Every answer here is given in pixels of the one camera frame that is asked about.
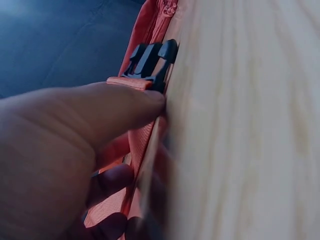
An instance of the orange nylon webbing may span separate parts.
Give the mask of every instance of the orange nylon webbing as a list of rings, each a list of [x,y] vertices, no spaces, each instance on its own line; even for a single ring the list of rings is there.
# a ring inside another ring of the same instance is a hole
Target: orange nylon webbing
[[[139,91],[145,91],[152,85],[152,82],[138,78],[110,77],[107,80],[107,84],[122,85],[131,87]],[[153,127],[154,122],[151,122],[140,129],[130,130],[128,132],[128,140],[131,153],[130,166],[133,169],[135,178],[139,173]],[[135,182],[131,187],[128,187],[126,189],[126,193],[122,201],[121,212],[125,215],[129,214],[134,191]]]
[[[107,84],[127,86],[139,91],[145,91],[152,85],[152,82],[138,78],[109,77]],[[140,129],[128,132],[131,156],[130,166],[133,169],[135,179],[139,173],[153,126],[154,122]],[[94,226],[97,222],[102,221],[105,217],[115,212],[121,212],[128,216],[134,197],[135,185],[136,183],[134,182],[132,186],[117,192],[102,203],[92,207],[88,211],[87,218],[84,221],[85,225],[87,227]],[[136,215],[140,213],[138,209],[133,209],[133,212]]]

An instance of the orange fabric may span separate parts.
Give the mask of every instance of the orange fabric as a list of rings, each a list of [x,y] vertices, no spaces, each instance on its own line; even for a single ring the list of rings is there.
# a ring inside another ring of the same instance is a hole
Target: orange fabric
[[[152,85],[152,81],[146,81],[144,79],[138,79],[138,78],[127,78],[127,77],[116,77],[116,76],[109,77],[106,83],[112,84],[112,85],[127,86],[139,91],[144,91],[149,87],[151,87]]]
[[[121,76],[128,67],[130,56],[138,44],[162,42],[170,20],[176,11],[177,2],[178,0],[146,0],[133,27],[119,76]],[[110,77],[107,83],[128,86],[139,91],[146,90],[152,84],[150,81],[143,79],[125,77]],[[130,165],[133,168],[135,177],[139,174],[153,127],[154,122],[141,129],[129,131],[128,133],[131,154]],[[121,162],[122,158],[118,159],[112,166]],[[84,224],[87,227],[92,227],[115,212],[122,212],[130,217],[140,217],[140,196],[139,192],[135,191],[135,185],[136,183],[91,208],[88,211]]]
[[[152,82],[144,79],[136,79],[136,78],[110,77],[107,80],[107,84],[127,86],[139,91],[144,91],[152,85]],[[148,145],[148,141],[149,141],[153,126],[154,126],[154,122],[140,129],[131,130],[128,132],[128,142],[129,142],[129,148],[130,148],[130,154],[131,154],[130,166],[134,171],[135,178],[139,173],[139,169],[145,154],[146,147]],[[105,219],[107,216],[115,212],[122,212],[123,214],[128,216],[131,210],[131,205],[134,198],[135,198],[134,205],[139,204],[138,203],[139,197],[136,197],[135,196],[136,194],[134,195],[135,185],[136,183],[134,182],[132,186],[121,190],[120,192],[112,195],[102,203],[92,207],[88,211],[84,224],[87,227],[92,227],[97,223],[99,223],[100,221],[102,221],[103,219]],[[139,216],[139,210],[137,208],[135,210],[132,210],[131,212],[134,212],[135,216]]]

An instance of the dark blue fabric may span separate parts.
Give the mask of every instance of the dark blue fabric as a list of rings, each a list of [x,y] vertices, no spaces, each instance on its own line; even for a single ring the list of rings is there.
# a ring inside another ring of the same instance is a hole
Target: dark blue fabric
[[[0,0],[0,96],[116,76],[142,4]]]

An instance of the light wood grain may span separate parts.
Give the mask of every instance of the light wood grain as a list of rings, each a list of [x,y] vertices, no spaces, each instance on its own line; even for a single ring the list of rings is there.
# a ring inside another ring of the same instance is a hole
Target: light wood grain
[[[320,1],[185,3],[168,239],[320,239]]]

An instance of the finger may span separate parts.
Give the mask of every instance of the finger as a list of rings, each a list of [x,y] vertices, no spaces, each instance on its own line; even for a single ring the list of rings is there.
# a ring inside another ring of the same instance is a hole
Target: finger
[[[115,166],[92,177],[86,201],[87,208],[101,203],[112,194],[129,186],[133,180],[134,172],[127,164]]]
[[[158,92],[140,92],[105,82],[38,90],[1,104],[6,109],[19,109],[34,122],[49,116],[55,122],[43,121],[43,127],[63,135],[53,127],[62,124],[67,127],[64,131],[72,130],[95,149],[130,129],[145,126],[161,113],[164,105],[165,98]]]
[[[127,217],[116,212],[97,225],[88,228],[88,231],[94,240],[117,240],[124,234],[126,225]]]
[[[139,217],[132,217],[127,221],[125,240],[151,240],[145,222]]]
[[[115,160],[124,157],[130,152],[128,134],[117,137],[108,143],[97,155],[94,171],[100,170],[110,165]]]

